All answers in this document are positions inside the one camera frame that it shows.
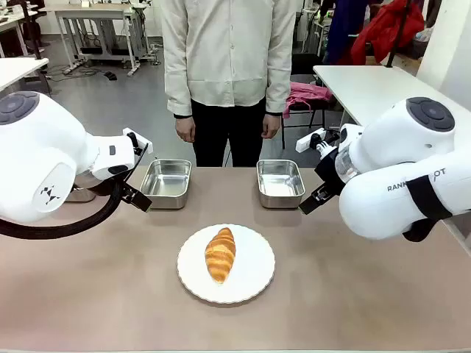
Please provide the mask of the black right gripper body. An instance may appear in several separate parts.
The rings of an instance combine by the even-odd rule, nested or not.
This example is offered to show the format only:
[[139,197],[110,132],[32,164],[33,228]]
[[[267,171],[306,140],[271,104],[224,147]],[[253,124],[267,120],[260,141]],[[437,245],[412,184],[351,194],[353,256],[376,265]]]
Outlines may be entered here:
[[314,191],[317,196],[339,196],[345,186],[336,171],[336,157],[339,153],[337,147],[334,147],[332,151],[329,151],[324,155],[317,167],[315,172],[323,183]]

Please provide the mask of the person's left hand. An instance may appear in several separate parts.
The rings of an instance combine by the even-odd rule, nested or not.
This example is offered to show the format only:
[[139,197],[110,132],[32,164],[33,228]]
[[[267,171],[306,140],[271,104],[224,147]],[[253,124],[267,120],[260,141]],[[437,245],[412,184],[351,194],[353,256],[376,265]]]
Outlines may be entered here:
[[266,113],[263,118],[263,139],[272,139],[280,129],[281,116]]

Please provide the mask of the person's right hand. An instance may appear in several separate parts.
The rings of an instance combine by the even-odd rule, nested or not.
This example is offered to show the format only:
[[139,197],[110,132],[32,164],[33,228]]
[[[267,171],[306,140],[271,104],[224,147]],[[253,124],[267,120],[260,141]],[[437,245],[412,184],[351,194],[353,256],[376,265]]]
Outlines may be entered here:
[[177,118],[175,121],[175,130],[179,138],[184,142],[194,142],[196,125],[191,116],[186,118]]

